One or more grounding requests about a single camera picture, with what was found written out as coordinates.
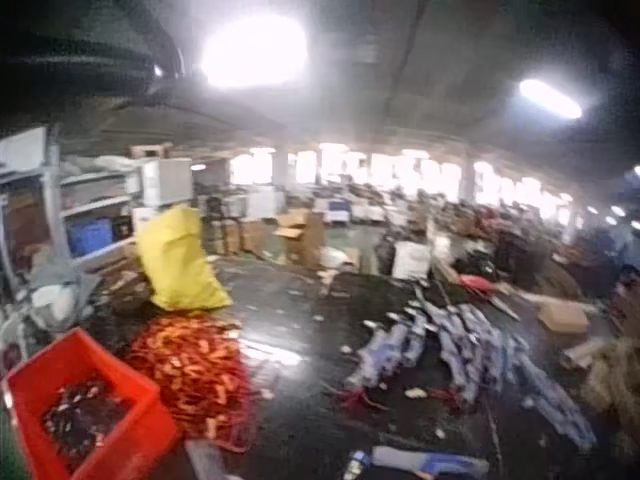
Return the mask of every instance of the brown cardboard box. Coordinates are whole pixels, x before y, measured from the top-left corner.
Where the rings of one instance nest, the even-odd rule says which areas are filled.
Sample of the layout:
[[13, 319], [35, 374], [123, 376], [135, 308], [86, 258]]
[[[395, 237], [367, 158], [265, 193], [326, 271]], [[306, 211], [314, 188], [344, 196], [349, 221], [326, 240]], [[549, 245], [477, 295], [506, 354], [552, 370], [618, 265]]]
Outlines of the brown cardboard box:
[[540, 307], [538, 318], [556, 333], [585, 333], [589, 328], [589, 320], [584, 311], [573, 302], [544, 303]]
[[320, 268], [320, 248], [324, 245], [324, 223], [322, 213], [313, 213], [306, 208], [291, 209], [278, 215], [275, 234], [285, 244], [287, 262], [307, 268]]
[[[213, 241], [214, 251], [220, 255], [225, 254], [224, 241], [222, 239], [223, 230], [221, 222], [211, 222], [215, 230], [215, 240]], [[227, 220], [225, 223], [227, 250], [229, 255], [241, 253], [244, 246], [245, 252], [251, 252], [259, 258], [263, 256], [264, 238], [266, 235], [264, 225], [260, 221], [242, 222], [242, 240], [240, 229], [234, 221]]]

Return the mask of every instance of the white shelf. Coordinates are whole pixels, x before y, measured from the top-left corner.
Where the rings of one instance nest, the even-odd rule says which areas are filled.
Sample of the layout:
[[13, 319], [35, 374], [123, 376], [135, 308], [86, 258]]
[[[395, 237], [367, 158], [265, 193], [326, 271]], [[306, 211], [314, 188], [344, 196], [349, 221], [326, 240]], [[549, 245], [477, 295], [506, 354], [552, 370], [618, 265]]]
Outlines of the white shelf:
[[81, 265], [82, 263], [89, 262], [96, 258], [100, 258], [109, 253], [115, 252], [119, 248], [122, 248], [126, 245], [134, 243], [136, 241], [135, 237], [125, 238], [124, 240], [120, 240], [119, 242], [112, 243], [111, 245], [107, 245], [106, 247], [101, 248], [100, 250], [96, 250], [94, 252], [88, 253], [82, 257], [74, 258], [73, 263], [75, 265]]
[[90, 212], [98, 208], [110, 207], [112, 205], [120, 205], [121, 203], [127, 203], [129, 201], [128, 195], [120, 197], [107, 198], [105, 200], [98, 200], [97, 202], [87, 203], [78, 207], [70, 208], [69, 210], [62, 211], [62, 217], [70, 217], [71, 215], [77, 215], [79, 213]]
[[112, 178], [122, 178], [124, 173], [122, 172], [95, 172], [85, 173], [82, 175], [76, 175], [75, 177], [67, 177], [60, 181], [62, 187], [68, 187], [72, 185], [81, 185], [83, 183], [99, 182], [101, 180], [109, 180]]

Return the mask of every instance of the open cardboard box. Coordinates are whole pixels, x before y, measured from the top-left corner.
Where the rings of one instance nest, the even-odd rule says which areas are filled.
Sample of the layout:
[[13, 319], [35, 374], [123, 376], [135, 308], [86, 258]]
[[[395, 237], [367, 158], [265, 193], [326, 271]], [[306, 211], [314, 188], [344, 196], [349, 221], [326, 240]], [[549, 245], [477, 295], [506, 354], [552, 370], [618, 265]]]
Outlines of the open cardboard box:
[[285, 243], [287, 263], [320, 268], [320, 248], [324, 245], [322, 213], [296, 208], [278, 215], [276, 220], [278, 229], [275, 234]]

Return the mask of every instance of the support column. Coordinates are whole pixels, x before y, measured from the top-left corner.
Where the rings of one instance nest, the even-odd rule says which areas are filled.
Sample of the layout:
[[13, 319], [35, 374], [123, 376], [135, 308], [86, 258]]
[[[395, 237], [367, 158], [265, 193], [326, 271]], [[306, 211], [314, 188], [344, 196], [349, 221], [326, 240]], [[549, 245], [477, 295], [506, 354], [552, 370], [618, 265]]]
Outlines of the support column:
[[473, 158], [469, 155], [469, 147], [465, 147], [460, 166], [460, 200], [469, 203], [475, 202], [476, 171], [473, 168], [473, 163]]
[[289, 157], [284, 146], [276, 147], [276, 151], [271, 155], [272, 159], [272, 182], [276, 187], [286, 188], [289, 176]]

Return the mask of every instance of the white appliance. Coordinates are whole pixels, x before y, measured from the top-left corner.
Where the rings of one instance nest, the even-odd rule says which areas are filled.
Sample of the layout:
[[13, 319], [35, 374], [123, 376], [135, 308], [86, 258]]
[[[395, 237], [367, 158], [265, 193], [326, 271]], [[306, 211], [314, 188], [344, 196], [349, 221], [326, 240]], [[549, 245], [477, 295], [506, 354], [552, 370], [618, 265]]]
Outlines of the white appliance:
[[191, 200], [191, 159], [148, 160], [142, 165], [142, 187], [142, 201], [147, 207], [160, 207]]

